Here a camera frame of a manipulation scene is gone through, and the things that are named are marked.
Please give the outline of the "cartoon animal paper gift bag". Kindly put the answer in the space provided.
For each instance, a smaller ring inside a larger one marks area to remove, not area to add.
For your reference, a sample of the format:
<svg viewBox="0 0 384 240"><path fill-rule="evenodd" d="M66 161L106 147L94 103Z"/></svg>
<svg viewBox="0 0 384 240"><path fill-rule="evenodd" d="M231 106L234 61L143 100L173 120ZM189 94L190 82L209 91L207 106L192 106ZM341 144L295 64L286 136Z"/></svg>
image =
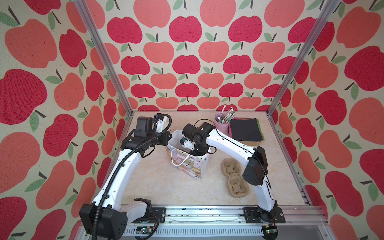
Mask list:
<svg viewBox="0 0 384 240"><path fill-rule="evenodd" d="M166 146L170 164L195 180L201 181L208 169L210 155L190 155L189 152L191 150L183 147L180 143L183 137L181 130L176 130L172 133L172 138Z"/></svg>

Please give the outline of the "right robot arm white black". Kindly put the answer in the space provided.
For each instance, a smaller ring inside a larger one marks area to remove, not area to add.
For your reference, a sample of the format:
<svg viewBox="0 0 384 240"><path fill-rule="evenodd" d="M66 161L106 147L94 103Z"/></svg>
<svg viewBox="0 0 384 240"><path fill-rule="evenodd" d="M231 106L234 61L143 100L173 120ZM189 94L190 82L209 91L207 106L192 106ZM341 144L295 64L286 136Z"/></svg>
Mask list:
<svg viewBox="0 0 384 240"><path fill-rule="evenodd" d="M187 146L191 150L191 155L202 156L207 154L210 148L215 148L245 166L243 179L253 186L258 200L259 219L264 223L275 221L278 203L273 197L268 179L268 161L264 148L246 146L207 122L202 123L199 127L187 124L183 128L182 134L185 139L180 143L186 146L186 142L190 141L193 145L192 147Z"/></svg>

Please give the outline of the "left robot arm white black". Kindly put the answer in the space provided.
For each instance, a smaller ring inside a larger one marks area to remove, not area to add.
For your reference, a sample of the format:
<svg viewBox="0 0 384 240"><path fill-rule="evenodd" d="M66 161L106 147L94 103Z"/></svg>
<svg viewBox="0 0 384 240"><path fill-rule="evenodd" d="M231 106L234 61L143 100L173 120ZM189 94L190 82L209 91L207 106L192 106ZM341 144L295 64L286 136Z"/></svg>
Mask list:
<svg viewBox="0 0 384 240"><path fill-rule="evenodd" d="M172 137L169 132L171 125L172 118L168 114L140 117L136 128L122 141L118 160L107 181L92 202L83 204L79 211L86 233L94 240L119 240L127 225L135 221L154 223L153 228L142 237L144 240L157 231L161 220L153 215L150 200L135 199L123 210L121 205L135 168L147 156L146 150L155 149L157 145L166 146Z"/></svg>

